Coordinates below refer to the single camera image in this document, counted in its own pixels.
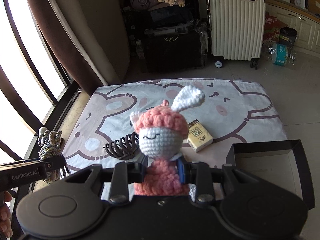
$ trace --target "twisted rope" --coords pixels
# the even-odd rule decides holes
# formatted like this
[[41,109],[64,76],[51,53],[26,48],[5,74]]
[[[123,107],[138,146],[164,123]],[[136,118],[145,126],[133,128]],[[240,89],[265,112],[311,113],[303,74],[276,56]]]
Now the twisted rope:
[[[53,156],[62,155],[60,150],[62,131],[58,132],[46,130],[43,134],[39,135],[38,144],[40,146],[39,157],[40,160],[44,160]],[[60,170],[47,172],[47,178],[44,179],[44,182],[51,184],[61,178]]]

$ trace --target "tiled floor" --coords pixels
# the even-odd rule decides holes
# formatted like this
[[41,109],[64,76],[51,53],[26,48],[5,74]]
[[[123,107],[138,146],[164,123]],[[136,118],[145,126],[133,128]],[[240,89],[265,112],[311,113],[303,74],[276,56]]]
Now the tiled floor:
[[222,68],[208,57],[203,69],[173,73],[141,73],[139,62],[132,61],[125,82],[159,78],[220,78],[259,82],[265,87],[279,112],[289,139],[301,139],[308,158],[316,197],[316,208],[309,217],[302,235],[306,240],[320,235],[320,58],[298,52],[294,66],[273,65],[266,58],[259,60],[258,70],[248,61],[228,60]]

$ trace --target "window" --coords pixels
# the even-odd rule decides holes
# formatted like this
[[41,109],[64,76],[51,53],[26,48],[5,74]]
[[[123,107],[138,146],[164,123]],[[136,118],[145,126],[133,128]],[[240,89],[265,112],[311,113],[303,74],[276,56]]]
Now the window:
[[[39,157],[38,131],[57,130],[78,84],[54,56],[27,0],[0,0],[0,164]],[[18,202],[34,184],[11,189],[12,239],[22,233]]]

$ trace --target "plastic bottle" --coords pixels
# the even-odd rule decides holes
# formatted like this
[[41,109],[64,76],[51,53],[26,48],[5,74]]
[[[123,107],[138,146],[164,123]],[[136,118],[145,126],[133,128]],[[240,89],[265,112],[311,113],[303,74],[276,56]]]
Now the plastic bottle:
[[138,55],[139,59],[144,59],[144,54],[143,54],[143,47],[142,47],[142,43],[140,40],[136,41],[137,47],[136,47],[136,53]]
[[266,42],[263,44],[262,52],[275,65],[294,65],[295,50],[284,44],[279,44],[275,41]]

